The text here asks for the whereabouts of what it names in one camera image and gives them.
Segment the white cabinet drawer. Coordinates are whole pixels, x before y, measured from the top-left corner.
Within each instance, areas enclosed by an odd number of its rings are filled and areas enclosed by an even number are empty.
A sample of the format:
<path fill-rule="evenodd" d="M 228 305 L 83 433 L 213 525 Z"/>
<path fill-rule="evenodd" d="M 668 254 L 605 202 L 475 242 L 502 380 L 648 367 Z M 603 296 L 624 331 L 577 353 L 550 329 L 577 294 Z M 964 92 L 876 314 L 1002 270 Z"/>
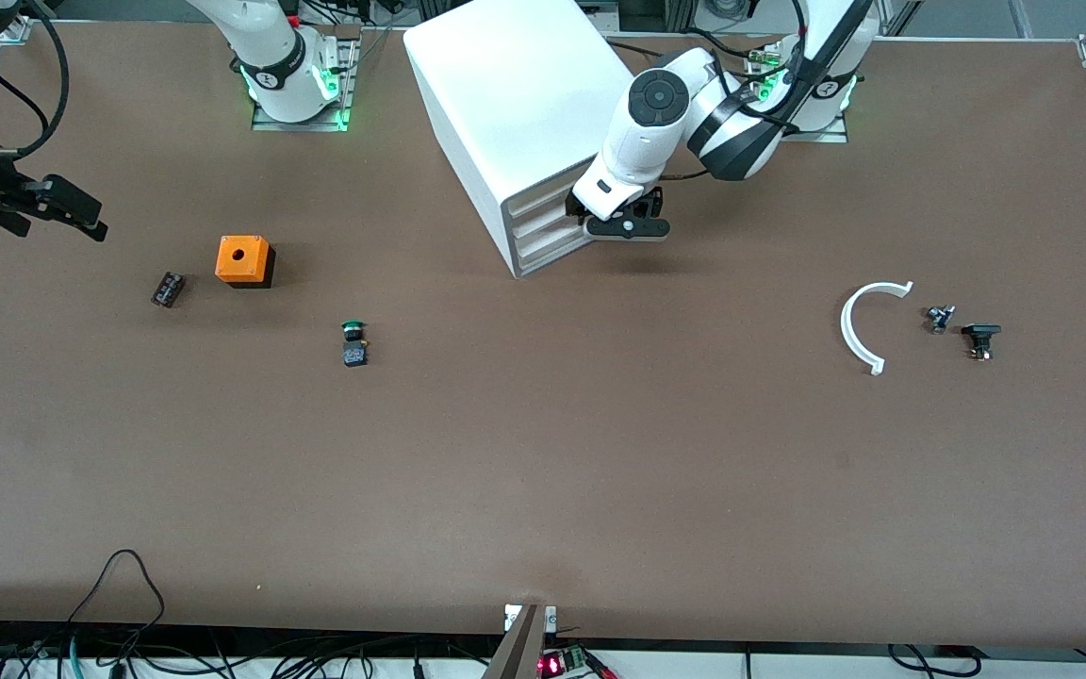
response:
<path fill-rule="evenodd" d="M 525 219 L 525 215 L 532 210 L 559 205 L 565 209 L 568 205 L 568 197 L 576 183 L 581 179 L 589 164 L 570 167 L 561 173 L 556 173 L 544 179 L 534 183 L 520 192 L 510 196 L 503 203 L 502 211 L 510 221 Z"/>
<path fill-rule="evenodd" d="M 550 208 L 536 209 L 525 215 L 525 219 L 510 221 L 507 219 L 510 236 L 520 248 L 526 248 L 527 243 L 534 243 L 536 240 L 543 240 L 547 235 L 566 235 L 566 232 L 581 232 L 581 224 L 579 224 L 579 218 L 574 214 L 570 214 L 569 210 L 570 194 L 568 197 L 568 205 L 561 209 L 559 205 L 552 205 Z"/>
<path fill-rule="evenodd" d="M 513 240 L 513 237 L 510 243 L 514 246 L 518 271 L 521 274 L 527 274 L 551 265 L 556 259 L 568 257 L 573 251 L 592 243 L 592 238 L 586 235 L 584 227 L 581 226 L 581 232 L 566 232 L 566 235 L 556 232 L 556 235 L 547 235 L 543 240 L 527 243 L 526 248 L 520 248 Z"/>

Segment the white drawer cabinet shell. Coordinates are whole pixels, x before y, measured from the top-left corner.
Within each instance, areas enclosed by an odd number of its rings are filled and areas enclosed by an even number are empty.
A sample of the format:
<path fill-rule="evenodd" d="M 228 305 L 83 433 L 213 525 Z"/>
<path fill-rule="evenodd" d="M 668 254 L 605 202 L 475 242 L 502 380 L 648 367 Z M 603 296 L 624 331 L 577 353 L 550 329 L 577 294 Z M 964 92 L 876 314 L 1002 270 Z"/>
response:
<path fill-rule="evenodd" d="M 576 0 L 469 0 L 403 43 L 435 141 L 505 266 L 535 273 L 517 268 L 503 203 L 590 167 L 633 73 Z"/>

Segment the black push button part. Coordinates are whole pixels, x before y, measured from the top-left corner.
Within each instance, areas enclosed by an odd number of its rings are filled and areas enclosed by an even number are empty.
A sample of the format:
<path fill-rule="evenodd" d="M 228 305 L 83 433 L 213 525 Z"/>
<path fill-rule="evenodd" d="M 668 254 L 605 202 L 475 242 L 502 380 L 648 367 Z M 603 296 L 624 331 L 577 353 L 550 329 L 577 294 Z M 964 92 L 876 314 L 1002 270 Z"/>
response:
<path fill-rule="evenodd" d="M 960 330 L 960 334 L 969 340 L 970 357 L 977 361 L 992 360 L 992 339 L 1000 332 L 1001 326 L 995 323 L 970 323 Z"/>

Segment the orange box with hole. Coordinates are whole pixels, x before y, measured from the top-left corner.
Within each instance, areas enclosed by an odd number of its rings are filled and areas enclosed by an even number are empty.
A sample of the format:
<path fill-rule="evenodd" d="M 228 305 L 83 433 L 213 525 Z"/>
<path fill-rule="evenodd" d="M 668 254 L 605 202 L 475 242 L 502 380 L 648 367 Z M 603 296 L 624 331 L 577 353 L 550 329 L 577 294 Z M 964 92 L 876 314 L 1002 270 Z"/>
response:
<path fill-rule="evenodd" d="M 227 235 L 220 237 L 214 274 L 233 289 L 270 289 L 276 261 L 277 251 L 266 238 Z"/>

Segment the circuit board with red light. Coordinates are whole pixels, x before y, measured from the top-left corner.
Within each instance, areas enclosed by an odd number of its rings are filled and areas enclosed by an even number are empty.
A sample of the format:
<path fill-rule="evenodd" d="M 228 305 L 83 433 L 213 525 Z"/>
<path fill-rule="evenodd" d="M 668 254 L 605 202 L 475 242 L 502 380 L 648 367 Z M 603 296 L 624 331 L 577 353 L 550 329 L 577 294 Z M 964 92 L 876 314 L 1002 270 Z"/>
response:
<path fill-rule="evenodd" d="M 620 679 L 585 646 L 573 644 L 548 650 L 536 663 L 539 679 Z"/>

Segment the white curved plastic bracket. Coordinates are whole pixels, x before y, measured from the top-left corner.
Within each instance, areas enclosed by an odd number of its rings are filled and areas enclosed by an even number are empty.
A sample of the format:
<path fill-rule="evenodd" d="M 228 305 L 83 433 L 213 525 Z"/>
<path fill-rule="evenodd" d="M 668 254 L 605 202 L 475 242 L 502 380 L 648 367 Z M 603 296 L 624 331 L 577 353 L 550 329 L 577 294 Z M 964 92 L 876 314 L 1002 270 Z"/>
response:
<path fill-rule="evenodd" d="M 839 334 L 842 340 L 844 340 L 845 345 L 848 350 L 856 356 L 859 361 L 862 361 L 867 367 L 869 367 L 869 373 L 871 375 L 883 374 L 886 370 L 886 360 L 877 354 L 872 353 L 866 344 L 862 343 L 861 336 L 858 335 L 856 326 L 854 326 L 853 315 L 854 309 L 859 301 L 862 300 L 864 296 L 871 296 L 871 293 L 882 293 L 882 296 L 892 296 L 896 298 L 905 298 L 913 291 L 914 282 L 869 282 L 860 288 L 857 288 L 845 301 L 844 305 L 839 312 Z"/>

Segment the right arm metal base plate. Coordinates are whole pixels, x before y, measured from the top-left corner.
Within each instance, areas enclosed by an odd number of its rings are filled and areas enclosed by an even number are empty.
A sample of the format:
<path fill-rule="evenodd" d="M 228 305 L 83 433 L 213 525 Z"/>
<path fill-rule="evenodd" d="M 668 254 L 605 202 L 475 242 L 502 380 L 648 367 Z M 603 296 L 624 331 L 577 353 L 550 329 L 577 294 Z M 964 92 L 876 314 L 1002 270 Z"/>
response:
<path fill-rule="evenodd" d="M 307 120 L 276 120 L 262 105 L 263 90 L 257 81 L 250 75 L 242 75 L 247 95 L 253 102 L 251 129 L 258 133 L 345 133 L 354 101 L 359 47 L 359 41 L 341 40 L 337 36 L 320 35 L 315 39 L 306 52 L 305 65 L 285 86 L 285 91 L 292 91 L 292 95 L 285 95 L 275 103 L 277 112 L 305 112 L 320 100 L 321 106 Z"/>

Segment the grey metal post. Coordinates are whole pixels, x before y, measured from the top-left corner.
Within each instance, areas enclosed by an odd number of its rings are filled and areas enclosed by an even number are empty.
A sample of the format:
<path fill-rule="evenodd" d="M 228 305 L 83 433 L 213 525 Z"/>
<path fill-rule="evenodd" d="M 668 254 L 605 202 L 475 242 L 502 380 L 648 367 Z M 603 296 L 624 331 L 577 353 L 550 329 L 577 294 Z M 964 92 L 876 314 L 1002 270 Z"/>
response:
<path fill-rule="evenodd" d="M 552 615 L 543 604 L 523 604 L 508 616 L 510 627 L 480 679 L 539 679 Z"/>

